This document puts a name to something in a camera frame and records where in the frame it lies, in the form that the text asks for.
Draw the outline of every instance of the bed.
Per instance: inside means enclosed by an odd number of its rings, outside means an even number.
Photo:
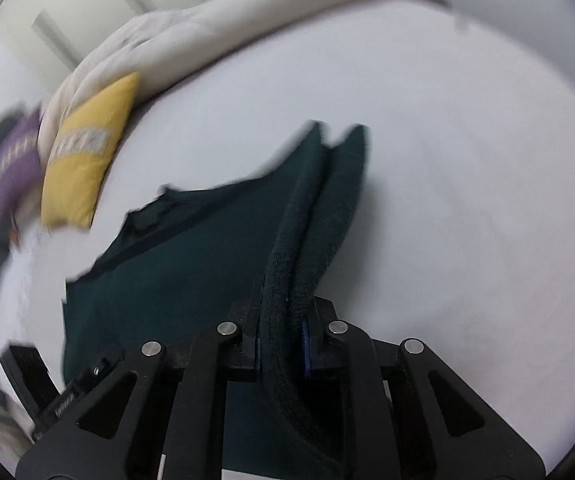
[[[0,320],[21,316],[63,387],[65,280],[125,213],[162,185],[258,174],[312,119],[330,140],[371,132],[359,210],[317,294],[372,337],[427,342],[553,470],[575,442],[575,88],[436,4],[326,10],[135,110],[91,230],[33,227],[0,278]],[[19,272],[32,275],[21,310],[1,292]],[[0,350],[10,339],[0,330]],[[13,397],[1,368],[0,387]]]

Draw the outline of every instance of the silver bolt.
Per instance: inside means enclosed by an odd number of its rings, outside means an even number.
[[[216,327],[216,331],[220,335],[230,335],[236,332],[236,325],[231,321],[224,321]]]
[[[347,323],[344,321],[332,321],[328,328],[333,334],[344,334],[347,332]]]
[[[408,339],[404,346],[410,354],[420,354],[425,349],[423,343],[418,339]]]
[[[161,343],[157,343],[156,341],[150,341],[145,345],[141,346],[141,352],[143,355],[153,356],[157,355],[161,351]]]

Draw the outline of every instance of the black device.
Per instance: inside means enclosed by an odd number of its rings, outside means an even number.
[[[221,478],[228,381],[259,374],[259,305],[191,341],[145,343],[82,372],[63,393],[36,348],[2,364],[36,425],[18,480]],[[372,339],[314,298],[303,322],[307,381],[343,397],[343,478],[540,480],[537,453],[424,342]]]

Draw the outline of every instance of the green garment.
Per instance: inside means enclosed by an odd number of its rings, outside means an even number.
[[[90,271],[67,284],[66,382],[113,346],[174,344],[216,326],[262,276],[262,380],[228,386],[223,466],[274,478],[336,473],[335,445],[298,398],[296,346],[305,306],[349,227],[364,161],[362,126],[331,149],[314,123],[261,178],[166,189],[130,212]]]

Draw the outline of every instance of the pillow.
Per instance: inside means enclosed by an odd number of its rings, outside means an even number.
[[[19,121],[0,144],[0,229],[17,204],[43,180],[37,136],[40,109]]]
[[[101,183],[123,134],[141,77],[133,72],[101,90],[65,118],[43,184],[41,222],[89,229]]]

